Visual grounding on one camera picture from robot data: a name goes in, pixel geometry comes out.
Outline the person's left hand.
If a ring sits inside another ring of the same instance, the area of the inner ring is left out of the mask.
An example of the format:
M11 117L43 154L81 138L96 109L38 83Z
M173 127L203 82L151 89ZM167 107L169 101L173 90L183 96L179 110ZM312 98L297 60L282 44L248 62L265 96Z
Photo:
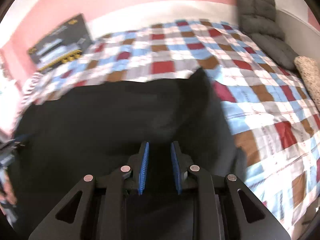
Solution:
M16 205L17 203L17 198L14 194L14 190L8 176L1 179L1 203L4 202L11 205Z

